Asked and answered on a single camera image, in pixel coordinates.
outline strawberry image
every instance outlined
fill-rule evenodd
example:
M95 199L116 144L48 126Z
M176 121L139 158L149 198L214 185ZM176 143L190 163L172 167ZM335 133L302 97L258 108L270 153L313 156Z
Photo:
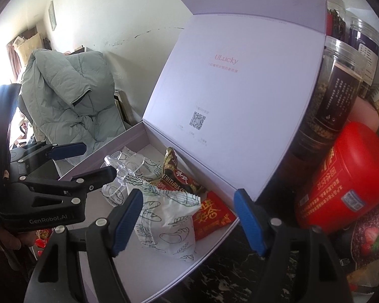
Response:
M366 243L370 246L376 241L376 238L379 236L379 228L375 226L369 226L364 230Z
M369 256L371 254L372 250L371 250L371 245L369 244L363 244L361 246L361 255L362 256Z

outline white box lid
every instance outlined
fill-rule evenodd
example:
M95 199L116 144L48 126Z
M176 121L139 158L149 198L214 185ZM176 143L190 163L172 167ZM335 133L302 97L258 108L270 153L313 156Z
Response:
M314 88L326 0L182 1L194 16L143 120L255 200Z

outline cardboard box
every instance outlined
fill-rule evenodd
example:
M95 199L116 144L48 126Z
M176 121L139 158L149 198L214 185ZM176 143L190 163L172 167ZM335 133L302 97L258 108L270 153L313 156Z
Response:
M67 173L99 168L127 146L155 161L166 147L180 168L233 208L245 188L256 200L284 156L305 113L325 40L325 0L182 0L194 16L160 75L143 122ZM111 206L88 194L87 226ZM132 303L148 302L194 270L236 225L197 242L193 263L142 247L133 232L114 259ZM87 260L81 258L90 289Z

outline plastic jar lid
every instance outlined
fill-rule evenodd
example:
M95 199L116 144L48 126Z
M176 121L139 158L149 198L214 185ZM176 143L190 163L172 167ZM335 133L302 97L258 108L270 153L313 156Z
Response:
M327 0L327 3L333 5L335 9L339 9L345 12L345 3L343 0Z
M337 138L340 153L356 189L379 193L379 137L366 125L347 124Z
M354 68L353 70L362 77L366 69L368 60L358 50L332 36L326 36L324 46L331 49L334 54L341 59L346 60Z
M351 29L360 31L362 34L368 36L373 42L379 46L379 32L371 25L359 19L358 17L351 17Z

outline plastic jar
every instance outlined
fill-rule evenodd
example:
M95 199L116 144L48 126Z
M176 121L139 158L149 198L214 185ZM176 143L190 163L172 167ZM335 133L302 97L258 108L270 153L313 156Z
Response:
M329 148L344 126L362 84L367 60L333 37L325 41L323 62L301 131Z
M345 4L342 0L327 0L326 35L346 40Z
M366 63L348 44L326 37L312 98L277 171L290 188L296 190L311 179L333 146L356 100Z
M345 126L314 177L308 194L295 201L299 225L331 233L379 204L379 137L366 125Z
M351 17L348 44L357 49L367 59L363 83L358 96L366 98L375 77L379 56L379 32L357 17Z

